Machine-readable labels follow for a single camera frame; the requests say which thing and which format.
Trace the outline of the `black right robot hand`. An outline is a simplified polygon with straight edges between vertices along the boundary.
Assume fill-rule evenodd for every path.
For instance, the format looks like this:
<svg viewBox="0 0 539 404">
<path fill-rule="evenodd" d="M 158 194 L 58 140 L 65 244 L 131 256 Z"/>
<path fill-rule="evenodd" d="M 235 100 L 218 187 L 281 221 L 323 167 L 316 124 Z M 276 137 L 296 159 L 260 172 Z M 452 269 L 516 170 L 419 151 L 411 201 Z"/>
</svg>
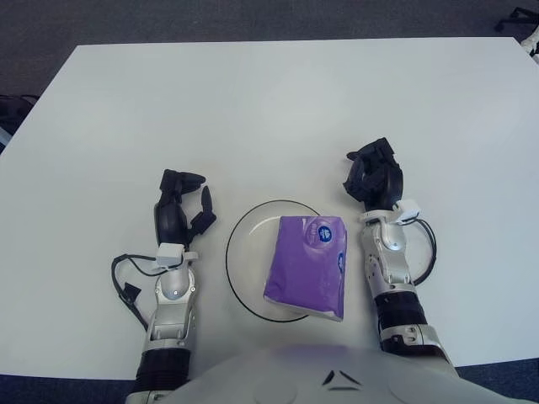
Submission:
<svg viewBox="0 0 539 404">
<path fill-rule="evenodd" d="M 343 183 L 347 194 L 362 202 L 366 211 L 392 210 L 403 195 L 403 172 L 387 139 L 351 151 L 346 158 L 352 161 Z"/>
</svg>

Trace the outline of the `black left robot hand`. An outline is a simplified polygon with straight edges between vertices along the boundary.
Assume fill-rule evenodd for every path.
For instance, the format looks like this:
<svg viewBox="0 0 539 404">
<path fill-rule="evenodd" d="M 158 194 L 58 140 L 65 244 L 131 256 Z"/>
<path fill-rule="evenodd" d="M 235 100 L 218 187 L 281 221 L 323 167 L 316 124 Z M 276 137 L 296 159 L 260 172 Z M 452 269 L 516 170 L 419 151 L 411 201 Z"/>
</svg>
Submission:
<svg viewBox="0 0 539 404">
<path fill-rule="evenodd" d="M 182 209 L 182 197 L 201 188 L 206 178 L 196 173 L 165 169 L 159 186 L 161 196 L 154 206 L 157 243 L 181 244 L 186 250 L 193 239 L 202 235 L 215 221 L 211 192 L 201 191 L 202 210 L 190 221 Z"/>
</svg>

